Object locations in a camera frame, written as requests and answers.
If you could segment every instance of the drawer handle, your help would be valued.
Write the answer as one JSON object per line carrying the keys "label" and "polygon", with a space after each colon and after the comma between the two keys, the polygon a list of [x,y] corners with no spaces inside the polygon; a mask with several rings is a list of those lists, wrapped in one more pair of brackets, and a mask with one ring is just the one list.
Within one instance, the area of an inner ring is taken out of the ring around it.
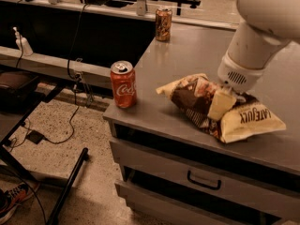
{"label": "drawer handle", "polygon": [[209,188],[211,190],[219,190],[221,188],[221,183],[222,183],[221,180],[217,180],[217,186],[216,187],[212,187],[212,186],[209,186],[209,185],[206,185],[206,184],[203,184],[203,183],[199,183],[199,182],[191,179],[190,178],[190,174],[191,174],[191,172],[188,171],[187,172],[187,180],[189,182],[191,182],[192,184],[196,184],[196,185],[199,185],[199,186],[204,187],[204,188]]}

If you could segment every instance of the spray bottle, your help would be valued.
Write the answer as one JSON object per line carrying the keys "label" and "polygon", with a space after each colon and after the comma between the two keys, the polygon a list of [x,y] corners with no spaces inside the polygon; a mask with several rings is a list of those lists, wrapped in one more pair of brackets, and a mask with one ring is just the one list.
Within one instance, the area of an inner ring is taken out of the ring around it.
{"label": "spray bottle", "polygon": [[13,30],[15,31],[16,43],[18,45],[18,48],[22,51],[22,54],[24,56],[30,56],[32,53],[34,53],[27,39],[25,37],[22,37],[22,35],[18,32],[17,27],[14,27]]}

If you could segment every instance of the shoe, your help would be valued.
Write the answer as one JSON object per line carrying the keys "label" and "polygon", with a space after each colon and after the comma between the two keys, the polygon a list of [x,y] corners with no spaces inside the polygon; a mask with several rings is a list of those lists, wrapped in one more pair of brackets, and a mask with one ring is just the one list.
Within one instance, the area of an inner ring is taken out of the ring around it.
{"label": "shoe", "polygon": [[[35,192],[39,188],[39,183],[29,185]],[[4,208],[0,210],[0,224],[7,222],[16,211],[18,205],[34,195],[33,191],[25,183],[19,184],[12,190],[8,190],[4,193],[7,197],[7,203]]]}

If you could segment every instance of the soda can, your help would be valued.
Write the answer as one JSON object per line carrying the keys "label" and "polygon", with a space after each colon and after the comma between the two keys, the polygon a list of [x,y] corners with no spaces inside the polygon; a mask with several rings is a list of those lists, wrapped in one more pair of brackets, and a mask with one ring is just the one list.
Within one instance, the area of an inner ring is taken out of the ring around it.
{"label": "soda can", "polygon": [[166,7],[160,7],[156,12],[156,39],[169,41],[171,36],[172,11]]}
{"label": "soda can", "polygon": [[128,61],[118,61],[112,64],[111,80],[116,106],[129,108],[136,104],[135,70]]}

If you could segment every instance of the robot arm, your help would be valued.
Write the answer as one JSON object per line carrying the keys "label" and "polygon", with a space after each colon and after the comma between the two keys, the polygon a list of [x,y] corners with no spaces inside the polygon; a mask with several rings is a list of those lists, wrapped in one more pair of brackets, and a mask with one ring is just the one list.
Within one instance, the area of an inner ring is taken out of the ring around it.
{"label": "robot arm", "polygon": [[261,78],[274,55],[292,40],[300,43],[300,0],[237,0],[243,18],[217,75],[237,93]]}

